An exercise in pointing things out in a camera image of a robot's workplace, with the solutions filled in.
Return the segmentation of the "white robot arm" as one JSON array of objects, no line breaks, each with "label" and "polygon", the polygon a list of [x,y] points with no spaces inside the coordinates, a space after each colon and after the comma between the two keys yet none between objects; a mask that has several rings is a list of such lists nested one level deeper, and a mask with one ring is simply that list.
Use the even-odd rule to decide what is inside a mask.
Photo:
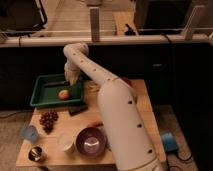
[{"label": "white robot arm", "polygon": [[68,44],[63,53],[66,78],[82,70],[100,86],[97,103],[119,171],[164,171],[137,107],[135,90],[119,76],[87,57],[86,43]]}]

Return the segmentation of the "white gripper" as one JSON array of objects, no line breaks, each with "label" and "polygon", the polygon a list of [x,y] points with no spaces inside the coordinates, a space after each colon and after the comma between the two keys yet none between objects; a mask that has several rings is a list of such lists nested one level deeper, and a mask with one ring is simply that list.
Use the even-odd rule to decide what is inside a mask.
[{"label": "white gripper", "polygon": [[70,61],[64,65],[65,79],[69,81],[70,86],[73,86],[79,78],[80,69]]}]

